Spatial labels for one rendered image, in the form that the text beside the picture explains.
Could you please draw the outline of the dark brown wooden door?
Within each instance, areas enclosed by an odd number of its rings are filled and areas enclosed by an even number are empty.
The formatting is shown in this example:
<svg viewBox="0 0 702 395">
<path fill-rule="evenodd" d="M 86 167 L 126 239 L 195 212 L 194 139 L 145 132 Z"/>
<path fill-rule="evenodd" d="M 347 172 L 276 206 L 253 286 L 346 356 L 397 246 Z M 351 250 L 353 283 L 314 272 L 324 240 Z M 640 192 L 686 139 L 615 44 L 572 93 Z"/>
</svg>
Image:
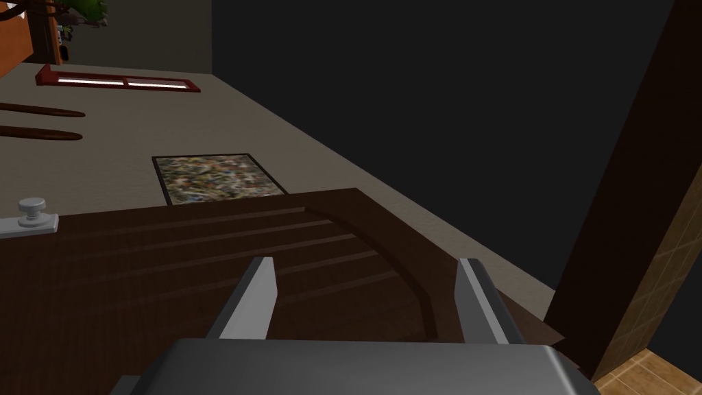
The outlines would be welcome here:
<svg viewBox="0 0 702 395">
<path fill-rule="evenodd" d="M 255 257 L 265 339 L 208 339 Z M 467 344 L 454 258 L 357 189 L 67 215 L 0 239 L 0 395 L 574 395 L 553 336 Z"/>
</svg>

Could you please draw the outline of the orange wooden cabinet with plant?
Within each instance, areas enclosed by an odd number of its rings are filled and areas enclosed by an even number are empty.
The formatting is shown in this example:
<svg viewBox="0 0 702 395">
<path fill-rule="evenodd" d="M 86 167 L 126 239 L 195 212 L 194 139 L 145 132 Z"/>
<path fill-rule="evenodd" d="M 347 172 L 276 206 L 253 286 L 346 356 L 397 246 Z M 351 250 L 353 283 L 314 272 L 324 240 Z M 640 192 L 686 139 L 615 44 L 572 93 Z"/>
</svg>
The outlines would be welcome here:
<svg viewBox="0 0 702 395">
<path fill-rule="evenodd" d="M 22 62 L 66 62 L 73 28 L 107 18 L 108 0 L 0 0 L 0 78 Z"/>
</svg>

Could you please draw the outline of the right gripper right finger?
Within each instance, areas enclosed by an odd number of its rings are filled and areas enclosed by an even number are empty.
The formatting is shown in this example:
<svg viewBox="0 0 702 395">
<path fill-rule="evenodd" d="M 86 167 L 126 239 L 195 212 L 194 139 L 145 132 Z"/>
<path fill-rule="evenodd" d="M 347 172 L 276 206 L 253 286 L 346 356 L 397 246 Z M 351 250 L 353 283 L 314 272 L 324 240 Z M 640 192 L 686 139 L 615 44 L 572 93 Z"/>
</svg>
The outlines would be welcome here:
<svg viewBox="0 0 702 395">
<path fill-rule="evenodd" d="M 478 259 L 459 259 L 454 297 L 465 343 L 525 343 L 500 293 Z"/>
</svg>

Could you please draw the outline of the silver door knob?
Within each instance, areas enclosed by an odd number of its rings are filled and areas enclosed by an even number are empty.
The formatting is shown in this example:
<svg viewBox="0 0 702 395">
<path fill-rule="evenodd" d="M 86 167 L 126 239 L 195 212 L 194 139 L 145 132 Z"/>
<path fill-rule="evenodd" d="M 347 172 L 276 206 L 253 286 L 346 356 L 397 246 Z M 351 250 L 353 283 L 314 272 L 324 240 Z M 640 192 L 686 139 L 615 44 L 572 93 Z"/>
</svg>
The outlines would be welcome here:
<svg viewBox="0 0 702 395">
<path fill-rule="evenodd" d="M 43 198 L 25 198 L 18 203 L 22 217 L 0 218 L 0 239 L 45 235 L 58 230 L 58 214 L 43 213 Z"/>
</svg>

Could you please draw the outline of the red framed window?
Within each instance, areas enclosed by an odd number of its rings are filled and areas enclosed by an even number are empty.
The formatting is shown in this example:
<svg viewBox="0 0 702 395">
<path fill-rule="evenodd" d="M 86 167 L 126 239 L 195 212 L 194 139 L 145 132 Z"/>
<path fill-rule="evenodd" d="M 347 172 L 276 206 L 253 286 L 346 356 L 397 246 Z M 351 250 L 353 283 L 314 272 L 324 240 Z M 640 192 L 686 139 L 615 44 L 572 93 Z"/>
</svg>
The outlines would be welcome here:
<svg viewBox="0 0 702 395">
<path fill-rule="evenodd" d="M 83 86 L 139 91 L 201 92 L 198 86 L 186 79 L 58 71 L 53 70 L 50 64 L 45 64 L 40 68 L 35 75 L 35 82 L 37 86 Z"/>
</svg>

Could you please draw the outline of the black framed mottled picture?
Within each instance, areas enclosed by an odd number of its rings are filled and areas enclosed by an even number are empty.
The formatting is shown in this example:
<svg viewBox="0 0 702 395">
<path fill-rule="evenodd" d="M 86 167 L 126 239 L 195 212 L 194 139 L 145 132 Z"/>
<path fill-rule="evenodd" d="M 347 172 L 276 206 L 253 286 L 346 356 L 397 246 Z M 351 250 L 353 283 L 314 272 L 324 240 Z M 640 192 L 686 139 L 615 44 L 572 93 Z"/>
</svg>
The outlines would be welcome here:
<svg viewBox="0 0 702 395">
<path fill-rule="evenodd" d="M 152 162 L 169 206 L 287 194 L 248 153 L 153 156 Z"/>
</svg>

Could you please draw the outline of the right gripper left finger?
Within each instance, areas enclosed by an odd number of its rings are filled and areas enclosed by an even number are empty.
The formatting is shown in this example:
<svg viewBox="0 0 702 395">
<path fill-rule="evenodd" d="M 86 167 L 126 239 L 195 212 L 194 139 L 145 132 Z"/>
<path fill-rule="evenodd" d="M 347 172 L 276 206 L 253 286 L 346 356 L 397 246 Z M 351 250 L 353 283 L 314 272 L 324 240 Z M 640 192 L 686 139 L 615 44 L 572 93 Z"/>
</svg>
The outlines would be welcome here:
<svg viewBox="0 0 702 395">
<path fill-rule="evenodd" d="M 278 297 L 274 260 L 255 257 L 208 331 L 208 339 L 265 339 Z"/>
</svg>

